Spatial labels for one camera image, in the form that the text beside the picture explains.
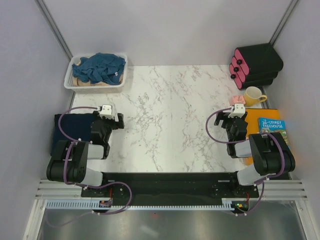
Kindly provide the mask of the blue t shirt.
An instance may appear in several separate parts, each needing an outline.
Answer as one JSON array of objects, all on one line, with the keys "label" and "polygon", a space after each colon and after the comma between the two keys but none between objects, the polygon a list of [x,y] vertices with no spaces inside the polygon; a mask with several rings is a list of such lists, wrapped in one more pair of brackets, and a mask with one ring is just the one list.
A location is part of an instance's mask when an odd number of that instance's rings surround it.
[{"label": "blue t shirt", "polygon": [[96,84],[107,83],[111,86],[119,85],[126,61],[110,53],[97,53],[91,57],[81,57],[80,63],[72,65],[73,77],[87,83],[91,80]]}]

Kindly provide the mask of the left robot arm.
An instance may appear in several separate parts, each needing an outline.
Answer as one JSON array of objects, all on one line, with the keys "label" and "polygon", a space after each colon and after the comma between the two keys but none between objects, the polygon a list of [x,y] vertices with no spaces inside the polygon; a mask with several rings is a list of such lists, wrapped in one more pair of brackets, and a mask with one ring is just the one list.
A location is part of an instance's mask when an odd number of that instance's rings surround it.
[{"label": "left robot arm", "polygon": [[110,152],[109,140],[114,130],[123,129],[124,115],[116,119],[93,113],[69,113],[54,116],[51,158],[46,169],[49,181],[92,186],[99,197],[106,196],[110,185],[103,173],[90,169],[89,160],[105,160]]}]

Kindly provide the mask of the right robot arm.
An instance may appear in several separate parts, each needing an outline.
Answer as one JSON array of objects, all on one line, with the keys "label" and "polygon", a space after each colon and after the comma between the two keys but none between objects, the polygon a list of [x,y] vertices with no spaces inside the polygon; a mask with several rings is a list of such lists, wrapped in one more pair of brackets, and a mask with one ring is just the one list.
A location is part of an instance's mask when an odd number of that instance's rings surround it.
[{"label": "right robot arm", "polygon": [[229,184],[229,191],[235,197],[242,196],[249,185],[259,185],[265,180],[280,177],[296,168],[295,158],[285,139],[279,132],[262,132],[247,135],[247,112],[235,113],[225,108],[210,115],[215,116],[214,125],[226,130],[227,141],[215,139],[209,132],[209,120],[205,129],[208,136],[217,143],[226,144],[231,158],[252,157],[253,163],[236,173],[236,180]]}]

